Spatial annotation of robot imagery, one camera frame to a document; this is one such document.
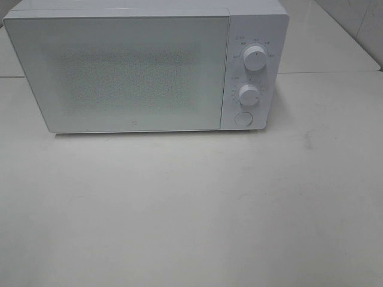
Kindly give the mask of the white round door button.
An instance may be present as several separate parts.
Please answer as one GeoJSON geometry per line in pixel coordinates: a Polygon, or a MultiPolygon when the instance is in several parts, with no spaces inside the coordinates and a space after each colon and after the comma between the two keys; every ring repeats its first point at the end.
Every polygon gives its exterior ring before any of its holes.
{"type": "Polygon", "coordinates": [[[249,126],[253,121],[253,116],[249,112],[240,112],[235,117],[235,123],[239,126],[249,126]]]}

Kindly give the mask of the white microwave door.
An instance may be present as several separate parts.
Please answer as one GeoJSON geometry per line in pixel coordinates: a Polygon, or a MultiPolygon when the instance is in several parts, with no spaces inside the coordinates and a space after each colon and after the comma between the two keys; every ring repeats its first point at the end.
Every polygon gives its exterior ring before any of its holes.
{"type": "Polygon", "coordinates": [[[7,19],[49,131],[217,130],[227,17],[7,19]]]}

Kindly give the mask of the white microwave knob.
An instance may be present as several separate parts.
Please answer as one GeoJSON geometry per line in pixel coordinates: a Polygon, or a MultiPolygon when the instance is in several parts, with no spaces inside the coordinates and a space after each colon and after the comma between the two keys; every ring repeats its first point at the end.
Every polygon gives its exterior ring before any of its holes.
{"type": "Polygon", "coordinates": [[[255,85],[246,84],[238,90],[238,99],[242,106],[253,106],[259,102],[260,92],[255,85]]]}
{"type": "Polygon", "coordinates": [[[266,66],[268,54],[261,45],[253,44],[244,50],[242,58],[245,68],[255,72],[266,66]]]}

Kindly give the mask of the white microwave oven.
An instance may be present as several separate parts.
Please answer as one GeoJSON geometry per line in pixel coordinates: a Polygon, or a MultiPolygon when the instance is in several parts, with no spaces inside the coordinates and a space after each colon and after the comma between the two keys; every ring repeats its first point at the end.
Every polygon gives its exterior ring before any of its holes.
{"type": "Polygon", "coordinates": [[[22,1],[5,15],[2,22],[6,30],[7,19],[150,17],[227,17],[224,87],[220,128],[217,130],[260,130],[266,127],[290,19],[278,1],[22,1]],[[255,72],[245,68],[242,58],[244,50],[253,44],[261,45],[268,54],[266,66],[255,72]],[[259,102],[253,106],[242,106],[238,99],[238,90],[246,84],[255,85],[260,92],[259,102]],[[253,121],[249,126],[235,123],[240,112],[252,114],[253,121]]]}

